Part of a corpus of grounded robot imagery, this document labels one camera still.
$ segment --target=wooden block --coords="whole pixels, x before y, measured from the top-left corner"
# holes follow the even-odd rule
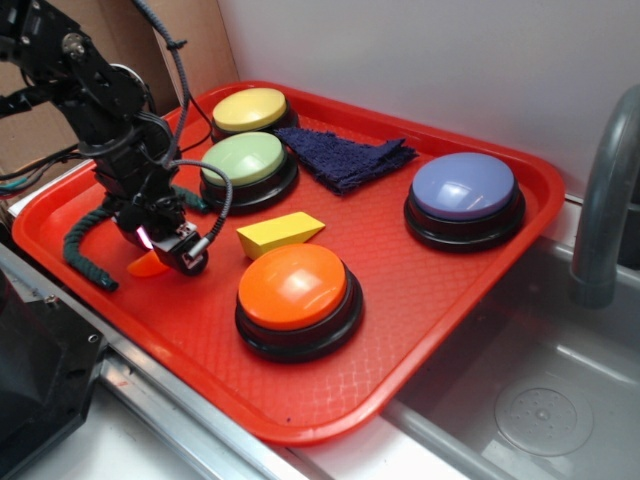
[[[255,260],[274,248],[304,243],[324,226],[324,223],[312,216],[297,212],[241,227],[236,231],[244,252]]]

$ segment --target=sink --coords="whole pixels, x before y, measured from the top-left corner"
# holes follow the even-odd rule
[[[638,478],[640,275],[584,309],[571,256],[538,240],[384,416],[470,478]]]

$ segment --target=white wall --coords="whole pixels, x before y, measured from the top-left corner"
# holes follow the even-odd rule
[[[219,0],[240,78],[538,155],[581,195],[640,83],[638,0]]]

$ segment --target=plastic tray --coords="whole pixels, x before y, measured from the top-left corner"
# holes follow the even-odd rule
[[[306,172],[293,194],[258,214],[230,218],[210,247],[205,272],[134,278],[126,266],[141,252],[111,222],[91,231],[82,252],[120,282],[114,293],[94,287],[62,259],[71,226],[98,206],[103,188],[89,167],[63,179],[19,215],[17,243],[102,313],[126,336],[259,438],[308,445],[348,432],[378,413],[556,216],[564,187],[544,161],[506,148],[265,82],[243,82],[199,98],[210,112],[222,98],[251,86],[281,90],[302,127],[358,142],[405,138],[420,154],[402,169],[338,197]],[[194,109],[183,137],[190,145],[207,127]],[[175,122],[177,115],[169,115]],[[199,159],[209,142],[189,152]],[[506,245],[473,254],[429,249],[408,233],[403,203],[415,172],[435,156],[474,151],[505,161],[527,201],[525,224]],[[183,168],[176,183],[198,191],[199,171]],[[236,289],[250,264],[236,228],[304,211],[325,223],[311,242],[333,250],[360,280],[365,318],[355,337],[320,360],[280,365],[242,344],[234,325]],[[188,215],[201,232],[215,216]]]

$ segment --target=navy cloth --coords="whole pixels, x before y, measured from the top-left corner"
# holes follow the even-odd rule
[[[281,128],[275,133],[316,180],[337,195],[397,170],[418,156],[413,148],[402,145],[404,139],[374,146],[303,128]]]

